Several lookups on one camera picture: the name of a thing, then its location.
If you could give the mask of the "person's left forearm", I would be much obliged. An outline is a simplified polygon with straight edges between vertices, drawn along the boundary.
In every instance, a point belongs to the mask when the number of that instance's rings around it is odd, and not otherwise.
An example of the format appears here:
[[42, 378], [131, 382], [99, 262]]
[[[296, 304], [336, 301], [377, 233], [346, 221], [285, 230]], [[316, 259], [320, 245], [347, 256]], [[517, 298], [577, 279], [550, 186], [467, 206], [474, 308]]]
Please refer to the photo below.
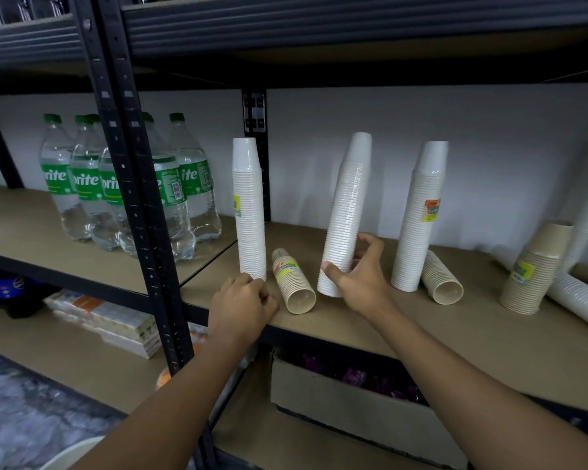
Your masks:
[[186, 470], [214, 405], [256, 339], [210, 332], [198, 356], [70, 470]]

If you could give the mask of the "short plain beige cup stack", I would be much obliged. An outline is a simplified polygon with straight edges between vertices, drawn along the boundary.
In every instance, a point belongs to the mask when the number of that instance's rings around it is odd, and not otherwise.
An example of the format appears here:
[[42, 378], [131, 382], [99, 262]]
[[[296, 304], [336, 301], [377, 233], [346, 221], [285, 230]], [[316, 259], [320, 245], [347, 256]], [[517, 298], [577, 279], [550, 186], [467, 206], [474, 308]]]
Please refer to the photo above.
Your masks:
[[421, 281], [429, 296], [439, 305], [453, 305], [463, 297], [463, 285], [431, 250], [426, 252]]

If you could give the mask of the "dark blue packets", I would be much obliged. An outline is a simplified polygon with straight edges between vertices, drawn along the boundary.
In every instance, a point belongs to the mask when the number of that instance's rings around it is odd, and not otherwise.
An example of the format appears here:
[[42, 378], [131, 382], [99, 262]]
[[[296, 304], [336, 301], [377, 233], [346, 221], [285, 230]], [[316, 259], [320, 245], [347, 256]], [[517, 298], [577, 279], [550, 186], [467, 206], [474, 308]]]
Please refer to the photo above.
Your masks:
[[0, 308], [12, 319], [35, 315], [44, 306], [42, 291], [35, 279], [0, 271]]

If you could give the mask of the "pack of clear soda bottles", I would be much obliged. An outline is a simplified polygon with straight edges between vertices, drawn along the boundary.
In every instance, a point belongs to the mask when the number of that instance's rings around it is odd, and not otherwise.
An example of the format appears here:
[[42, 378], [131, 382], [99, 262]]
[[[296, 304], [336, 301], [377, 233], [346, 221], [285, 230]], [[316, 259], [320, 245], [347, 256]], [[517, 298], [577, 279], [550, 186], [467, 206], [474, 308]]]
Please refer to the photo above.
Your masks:
[[[173, 258], [192, 260], [197, 237], [190, 222], [180, 163], [155, 129], [152, 116], [144, 113], [143, 118]], [[122, 249], [137, 258], [120, 180], [105, 136], [100, 135], [99, 116], [75, 116], [76, 138], [67, 134], [59, 115], [45, 113], [44, 122], [39, 165], [65, 233], [76, 242], [91, 239], [104, 251]]]

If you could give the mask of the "white cup stack yellow label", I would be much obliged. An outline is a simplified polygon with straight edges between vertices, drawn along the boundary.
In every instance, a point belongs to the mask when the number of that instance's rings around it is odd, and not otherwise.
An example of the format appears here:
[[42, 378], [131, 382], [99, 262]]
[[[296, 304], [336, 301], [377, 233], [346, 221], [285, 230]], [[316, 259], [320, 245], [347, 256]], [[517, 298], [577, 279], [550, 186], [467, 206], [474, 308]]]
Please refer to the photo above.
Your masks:
[[263, 180], [254, 138], [233, 139], [232, 178], [240, 271], [266, 281]]

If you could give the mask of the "long white cup stack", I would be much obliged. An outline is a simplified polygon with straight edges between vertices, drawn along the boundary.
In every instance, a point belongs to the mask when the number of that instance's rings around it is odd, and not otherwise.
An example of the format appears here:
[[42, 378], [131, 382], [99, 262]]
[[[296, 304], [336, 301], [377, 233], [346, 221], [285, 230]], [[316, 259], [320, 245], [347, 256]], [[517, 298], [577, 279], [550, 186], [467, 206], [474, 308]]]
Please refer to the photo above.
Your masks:
[[[489, 254], [509, 272], [519, 255], [503, 245], [494, 246]], [[588, 323], [588, 284], [558, 270], [544, 297], [556, 301]]]

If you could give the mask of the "person's right hand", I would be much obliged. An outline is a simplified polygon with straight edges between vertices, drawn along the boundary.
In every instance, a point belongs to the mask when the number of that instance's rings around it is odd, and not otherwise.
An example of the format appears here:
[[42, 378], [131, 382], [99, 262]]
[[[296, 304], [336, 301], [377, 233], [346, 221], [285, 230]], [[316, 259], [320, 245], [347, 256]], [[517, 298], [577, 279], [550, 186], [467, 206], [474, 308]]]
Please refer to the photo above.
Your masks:
[[378, 328], [397, 311], [381, 269], [384, 242], [369, 233], [359, 233], [358, 239], [367, 243], [367, 248], [356, 251], [358, 261], [351, 272], [345, 273], [342, 296], [349, 308]]

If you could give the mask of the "blue items on shelf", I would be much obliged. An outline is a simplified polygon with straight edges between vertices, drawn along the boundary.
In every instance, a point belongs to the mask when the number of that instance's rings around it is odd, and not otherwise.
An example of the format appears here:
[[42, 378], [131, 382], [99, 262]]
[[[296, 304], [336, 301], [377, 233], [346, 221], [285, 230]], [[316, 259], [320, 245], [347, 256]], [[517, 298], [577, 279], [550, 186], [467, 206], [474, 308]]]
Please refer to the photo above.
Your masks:
[[53, 19], [68, 14], [68, 0], [0, 0], [0, 22], [3, 25]]

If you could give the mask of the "white round bucket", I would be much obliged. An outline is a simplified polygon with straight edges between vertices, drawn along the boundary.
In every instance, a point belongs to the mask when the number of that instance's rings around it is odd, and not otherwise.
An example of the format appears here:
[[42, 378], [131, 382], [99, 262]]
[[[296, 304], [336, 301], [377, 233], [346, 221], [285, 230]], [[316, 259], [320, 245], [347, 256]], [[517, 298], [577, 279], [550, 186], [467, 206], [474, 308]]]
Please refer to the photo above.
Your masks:
[[38, 470], [69, 470], [75, 462], [92, 450], [104, 437], [104, 435], [91, 437], [73, 444], [55, 455]]

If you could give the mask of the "person's left hand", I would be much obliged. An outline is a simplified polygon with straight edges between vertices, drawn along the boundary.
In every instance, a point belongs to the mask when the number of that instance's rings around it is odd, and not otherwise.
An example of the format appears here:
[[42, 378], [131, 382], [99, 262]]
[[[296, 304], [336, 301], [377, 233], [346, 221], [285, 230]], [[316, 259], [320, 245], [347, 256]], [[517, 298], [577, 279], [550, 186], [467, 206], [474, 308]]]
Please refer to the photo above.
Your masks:
[[272, 319], [254, 319], [250, 309], [248, 273], [227, 279], [215, 293], [209, 310], [209, 341], [245, 352]]

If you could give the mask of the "tall plain white cup stack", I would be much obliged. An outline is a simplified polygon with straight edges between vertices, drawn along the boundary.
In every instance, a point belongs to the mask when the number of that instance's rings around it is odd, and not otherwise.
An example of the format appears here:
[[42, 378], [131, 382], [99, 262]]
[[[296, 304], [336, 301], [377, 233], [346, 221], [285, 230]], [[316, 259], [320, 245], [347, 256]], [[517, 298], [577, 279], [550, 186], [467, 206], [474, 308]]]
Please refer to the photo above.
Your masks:
[[331, 262], [343, 273], [348, 273], [352, 267], [368, 190], [371, 147], [369, 133], [354, 133], [338, 171], [321, 261]]

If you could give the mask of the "person's right forearm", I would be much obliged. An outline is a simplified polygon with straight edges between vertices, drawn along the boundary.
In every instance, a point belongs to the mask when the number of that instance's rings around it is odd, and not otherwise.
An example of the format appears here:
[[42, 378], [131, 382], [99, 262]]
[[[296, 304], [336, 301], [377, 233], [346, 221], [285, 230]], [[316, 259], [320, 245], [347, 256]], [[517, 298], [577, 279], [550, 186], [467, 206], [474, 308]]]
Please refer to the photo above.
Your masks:
[[476, 470], [588, 470], [588, 436], [381, 302], [367, 316]]

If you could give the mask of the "stack of white orange cartons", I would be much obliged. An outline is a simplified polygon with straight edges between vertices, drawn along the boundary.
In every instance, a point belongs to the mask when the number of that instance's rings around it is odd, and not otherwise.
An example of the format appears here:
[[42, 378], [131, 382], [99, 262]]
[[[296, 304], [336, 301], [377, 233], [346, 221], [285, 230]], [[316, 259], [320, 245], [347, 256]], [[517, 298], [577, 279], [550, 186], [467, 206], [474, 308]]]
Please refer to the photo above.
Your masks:
[[153, 315], [78, 292], [60, 290], [43, 299], [61, 320], [99, 335], [108, 345], [151, 359], [162, 347]]

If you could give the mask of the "pile of purple packets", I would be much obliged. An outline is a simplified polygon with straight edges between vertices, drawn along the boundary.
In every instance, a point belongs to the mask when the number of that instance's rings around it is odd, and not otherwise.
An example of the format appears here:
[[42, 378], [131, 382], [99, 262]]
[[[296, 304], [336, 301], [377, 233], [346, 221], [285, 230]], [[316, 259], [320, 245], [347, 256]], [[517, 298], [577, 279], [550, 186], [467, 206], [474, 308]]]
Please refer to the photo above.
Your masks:
[[291, 363], [353, 387], [364, 388], [395, 399], [424, 403], [419, 388], [405, 375], [387, 377], [306, 354], [295, 356]]

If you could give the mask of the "orange white packet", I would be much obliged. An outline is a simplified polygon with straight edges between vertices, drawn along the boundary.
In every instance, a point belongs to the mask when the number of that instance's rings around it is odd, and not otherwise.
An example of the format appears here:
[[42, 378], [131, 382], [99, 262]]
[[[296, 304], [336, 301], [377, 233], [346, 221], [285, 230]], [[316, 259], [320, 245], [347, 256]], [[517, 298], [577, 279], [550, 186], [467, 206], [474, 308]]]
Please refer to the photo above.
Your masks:
[[[205, 344], [207, 338], [208, 338], [207, 333], [193, 333], [193, 332], [190, 333], [192, 349], [193, 349], [195, 356], [197, 356], [201, 353], [201, 350], [204, 347], [204, 344]], [[159, 390], [170, 379], [171, 379], [171, 372], [168, 368], [166, 368], [158, 376], [157, 382], [155, 384], [155, 390]]]

